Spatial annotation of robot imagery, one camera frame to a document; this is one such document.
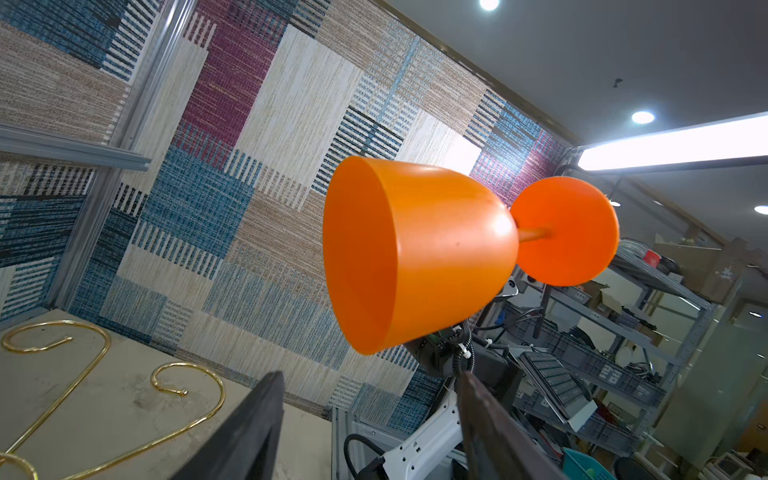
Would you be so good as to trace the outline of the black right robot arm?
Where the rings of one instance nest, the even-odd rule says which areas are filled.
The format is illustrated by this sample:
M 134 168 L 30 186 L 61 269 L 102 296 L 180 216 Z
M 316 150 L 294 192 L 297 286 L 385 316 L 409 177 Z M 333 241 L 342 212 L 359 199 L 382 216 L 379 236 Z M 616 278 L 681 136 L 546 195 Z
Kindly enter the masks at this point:
M 342 452 L 351 479 L 424 479 L 462 442 L 458 383 L 472 373 L 509 407 L 524 377 L 509 348 L 479 336 L 466 321 L 405 344 L 431 377 L 449 381 L 435 412 L 398 446 L 384 450 L 370 438 L 350 433 Z

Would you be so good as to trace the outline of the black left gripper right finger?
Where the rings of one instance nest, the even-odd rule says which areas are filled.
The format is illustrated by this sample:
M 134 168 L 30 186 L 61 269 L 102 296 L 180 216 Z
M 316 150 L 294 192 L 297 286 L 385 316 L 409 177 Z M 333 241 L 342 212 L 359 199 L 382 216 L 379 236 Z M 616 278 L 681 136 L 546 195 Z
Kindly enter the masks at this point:
M 469 479 L 565 477 L 473 373 L 461 375 L 457 396 Z

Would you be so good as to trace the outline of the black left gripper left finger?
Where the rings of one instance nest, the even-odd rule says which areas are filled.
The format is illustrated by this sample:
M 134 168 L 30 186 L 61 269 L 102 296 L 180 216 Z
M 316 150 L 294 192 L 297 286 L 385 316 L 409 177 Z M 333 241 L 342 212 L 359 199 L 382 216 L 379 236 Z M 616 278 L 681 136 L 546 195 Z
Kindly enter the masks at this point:
M 272 478 L 284 417 L 284 375 L 266 374 L 173 480 Z

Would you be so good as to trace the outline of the orange front wine glass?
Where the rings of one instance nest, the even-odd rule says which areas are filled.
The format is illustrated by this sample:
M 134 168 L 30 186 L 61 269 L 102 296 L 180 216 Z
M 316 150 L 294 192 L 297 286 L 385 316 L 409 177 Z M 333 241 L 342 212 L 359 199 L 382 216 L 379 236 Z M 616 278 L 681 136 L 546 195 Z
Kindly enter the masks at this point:
M 506 204 L 453 170 L 357 156 L 336 168 L 322 225 L 333 312 L 362 355 L 467 319 L 515 268 L 556 287 L 585 283 L 618 245 L 612 205 L 585 181 L 546 178 Z

